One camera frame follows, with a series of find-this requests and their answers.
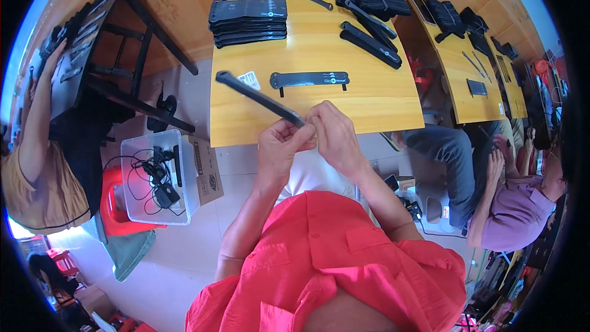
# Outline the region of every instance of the hand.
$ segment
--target hand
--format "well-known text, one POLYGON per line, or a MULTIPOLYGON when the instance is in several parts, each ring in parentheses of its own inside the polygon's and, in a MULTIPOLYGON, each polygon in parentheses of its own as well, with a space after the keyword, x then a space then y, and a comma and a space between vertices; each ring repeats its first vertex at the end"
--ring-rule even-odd
POLYGON ((329 165, 353 183, 369 166, 356 140, 355 126, 346 115, 330 101, 325 100, 312 107, 307 121, 317 132, 319 152, 329 165))
POLYGON ((60 60, 62 53, 65 49, 65 44, 67 43, 68 39, 64 39, 58 46, 55 48, 53 53, 49 55, 47 58, 47 62, 45 63, 45 68, 43 68, 43 72, 48 77, 52 77, 53 73, 55 72, 55 68, 57 67, 57 62, 60 60))
POLYGON ((525 149, 527 153, 531 153, 534 150, 533 140, 535 139, 535 129, 529 128, 527 132, 527 139, 525 140, 525 149))
POLYGON ((306 124, 297 129, 291 122, 280 120, 258 135, 258 180, 263 187, 289 183, 289 172, 295 153, 316 147, 312 138, 316 129, 306 124))
POLYGON ((504 155, 498 149, 492 150, 487 160, 487 183, 495 186, 504 169, 504 155))
POLYGON ((514 161, 514 147, 512 145, 508 147, 508 138, 506 136, 500 134, 494 135, 494 143, 498 145, 507 162, 514 161))

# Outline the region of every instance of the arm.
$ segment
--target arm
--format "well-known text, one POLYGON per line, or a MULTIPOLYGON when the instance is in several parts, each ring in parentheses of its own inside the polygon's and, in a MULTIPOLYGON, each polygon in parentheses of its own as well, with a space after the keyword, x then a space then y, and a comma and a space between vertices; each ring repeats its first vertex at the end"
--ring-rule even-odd
POLYGON ((534 134, 535 134, 535 129, 533 128, 533 136, 531 136, 530 138, 527 138, 527 140, 525 141, 525 160, 524 160, 524 164, 522 167, 520 167, 520 175, 521 176, 527 176, 529 174, 529 169, 530 169, 530 156, 531 154, 533 154, 533 139, 534 134))
POLYGON ((295 153, 316 146, 310 140, 315 129, 306 125, 297 129, 280 120, 258 136, 258 176, 254 189, 221 240, 215 282, 240 275, 246 256, 260 240, 279 194, 289 182, 295 153))
POLYGON ((65 48, 65 42, 66 40, 55 49, 45 64, 38 80, 30 112, 26 116, 26 128, 22 132, 18 165, 22 175, 30 183, 37 180, 45 164, 51 116, 51 77, 65 48))
POLYGON ((262 227, 281 190, 282 187, 277 185, 256 183, 221 240, 215 282, 240 274, 246 256, 254 250, 260 239, 262 227))
POLYGON ((31 110, 31 103, 33 103, 35 91, 37 90, 37 81, 38 81, 38 79, 33 78, 31 80, 31 82, 29 82, 28 85, 26 86, 25 103, 22 106, 21 131, 25 130, 26 119, 29 116, 29 111, 31 110))
POLYGON ((467 244, 471 247, 482 247, 483 230, 490 216, 491 203, 496 194, 496 186, 503 167, 503 154, 499 150, 492 151, 488 158, 486 188, 471 218, 471 226, 467 233, 467 244))
POLYGON ((395 242, 424 240, 414 225, 409 211, 368 163, 367 161, 366 167, 353 182, 369 202, 371 211, 387 237, 395 242))
POLYGON ((387 237, 392 241, 422 240, 408 210, 360 151, 350 118, 323 101, 309 111, 307 119, 316 128, 321 156, 359 187, 387 237))

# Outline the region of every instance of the plastic storage box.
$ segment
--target plastic storage box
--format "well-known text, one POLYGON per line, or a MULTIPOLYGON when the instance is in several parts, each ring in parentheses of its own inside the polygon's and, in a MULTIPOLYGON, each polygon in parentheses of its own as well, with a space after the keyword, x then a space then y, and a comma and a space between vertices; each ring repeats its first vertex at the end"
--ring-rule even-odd
POLYGON ((157 225, 188 225, 191 222, 191 216, 200 207, 196 180, 198 174, 195 169, 194 148, 186 139, 181 138, 180 131, 169 129, 124 140, 121 142, 121 155, 127 156, 121 158, 121 169, 129 219, 134 222, 157 225), (162 209, 155 201, 151 177, 142 167, 133 169, 132 162, 136 160, 130 156, 147 160, 153 156, 154 146, 173 151, 175 145, 178 145, 179 150, 180 172, 176 172, 174 159, 164 164, 170 172, 171 184, 181 198, 169 209, 162 209), (177 174, 181 176, 182 187, 178 186, 177 174))

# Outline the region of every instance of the orange shirt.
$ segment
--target orange shirt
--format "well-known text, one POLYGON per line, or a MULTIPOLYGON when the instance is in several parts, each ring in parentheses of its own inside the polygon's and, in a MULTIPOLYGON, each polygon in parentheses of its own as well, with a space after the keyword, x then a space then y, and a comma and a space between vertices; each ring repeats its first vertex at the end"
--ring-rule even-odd
POLYGON ((359 203, 307 191, 277 205, 240 276, 205 287, 187 331, 301 331, 344 289, 404 331, 448 331, 466 300, 465 263, 431 241, 391 242, 359 203))

